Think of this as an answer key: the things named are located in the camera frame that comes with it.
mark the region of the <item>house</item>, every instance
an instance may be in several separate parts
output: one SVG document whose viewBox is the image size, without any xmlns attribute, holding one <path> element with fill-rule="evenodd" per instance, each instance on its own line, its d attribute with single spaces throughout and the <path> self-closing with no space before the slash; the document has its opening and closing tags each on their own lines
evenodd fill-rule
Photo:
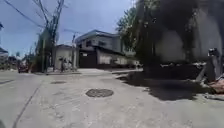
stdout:
<svg viewBox="0 0 224 128">
<path fill-rule="evenodd" d="M 9 64 L 9 67 L 11 69 L 16 69 L 17 64 L 18 64 L 17 58 L 15 56 L 9 56 L 8 57 L 8 64 Z"/>
<path fill-rule="evenodd" d="M 8 60 L 9 53 L 0 47 L 0 65 L 4 65 Z"/>
<path fill-rule="evenodd" d="M 60 44 L 55 47 L 54 66 L 55 69 L 61 69 L 62 58 L 65 59 L 66 69 L 72 69 L 72 56 L 74 55 L 74 68 L 77 68 L 77 49 L 70 45 Z"/>
<path fill-rule="evenodd" d="M 125 53 L 130 54 L 131 51 L 124 50 L 117 34 L 93 30 L 78 37 L 76 45 L 80 68 L 127 67 L 137 62 L 126 56 Z"/>
</svg>

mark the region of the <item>white building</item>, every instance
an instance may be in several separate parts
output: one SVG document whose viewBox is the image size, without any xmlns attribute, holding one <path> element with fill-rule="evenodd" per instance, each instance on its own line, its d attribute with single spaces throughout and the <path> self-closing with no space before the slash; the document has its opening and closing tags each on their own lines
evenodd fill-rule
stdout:
<svg viewBox="0 0 224 128">
<path fill-rule="evenodd" d="M 117 34 L 98 30 L 88 32 L 76 39 L 79 48 L 79 67 L 81 68 L 111 68 L 134 65 L 135 60 L 128 58 L 126 51 Z"/>
<path fill-rule="evenodd" d="M 74 52 L 74 68 L 77 68 L 77 50 L 76 48 L 73 49 L 72 46 L 69 45 L 57 45 L 55 47 L 55 56 L 54 56 L 54 65 L 55 69 L 61 69 L 61 60 L 62 58 L 66 60 L 65 67 L 66 69 L 72 69 L 72 52 Z"/>
</svg>

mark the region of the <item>blue sky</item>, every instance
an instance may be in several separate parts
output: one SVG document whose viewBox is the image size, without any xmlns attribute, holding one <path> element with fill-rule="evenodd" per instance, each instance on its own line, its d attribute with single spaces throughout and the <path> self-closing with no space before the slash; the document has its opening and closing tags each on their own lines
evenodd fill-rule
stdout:
<svg viewBox="0 0 224 128">
<path fill-rule="evenodd" d="M 21 12 L 43 25 L 36 11 L 38 8 L 32 0 L 8 0 Z M 49 11 L 53 11 L 56 0 L 42 0 Z M 63 29 L 72 29 L 86 33 L 93 29 L 115 33 L 116 23 L 124 15 L 124 11 L 132 7 L 134 0 L 65 0 L 68 8 L 63 8 L 58 44 L 70 44 L 73 33 Z M 10 6 L 0 1 L 0 21 L 4 29 L 0 32 L 0 47 L 9 51 L 10 55 L 19 51 L 22 55 L 34 48 L 37 34 L 41 29 L 24 19 Z"/>
</svg>

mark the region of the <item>car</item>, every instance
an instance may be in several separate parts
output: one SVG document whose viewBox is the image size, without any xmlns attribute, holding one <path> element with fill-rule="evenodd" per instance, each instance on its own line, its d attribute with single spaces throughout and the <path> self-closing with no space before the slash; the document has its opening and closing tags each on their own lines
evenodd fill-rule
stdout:
<svg viewBox="0 0 224 128">
<path fill-rule="evenodd" d="M 28 73 L 29 69 L 28 66 L 26 65 L 20 65 L 18 68 L 18 73 Z"/>
</svg>

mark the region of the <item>street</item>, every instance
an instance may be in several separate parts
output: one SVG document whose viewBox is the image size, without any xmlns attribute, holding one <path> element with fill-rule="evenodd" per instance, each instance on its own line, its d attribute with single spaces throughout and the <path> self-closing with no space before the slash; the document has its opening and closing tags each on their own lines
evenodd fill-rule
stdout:
<svg viewBox="0 0 224 128">
<path fill-rule="evenodd" d="M 194 100 L 161 99 L 118 77 L 0 72 L 0 128 L 224 127 L 222 101 L 202 94 Z M 113 95 L 88 97 L 89 89 L 109 89 Z"/>
</svg>

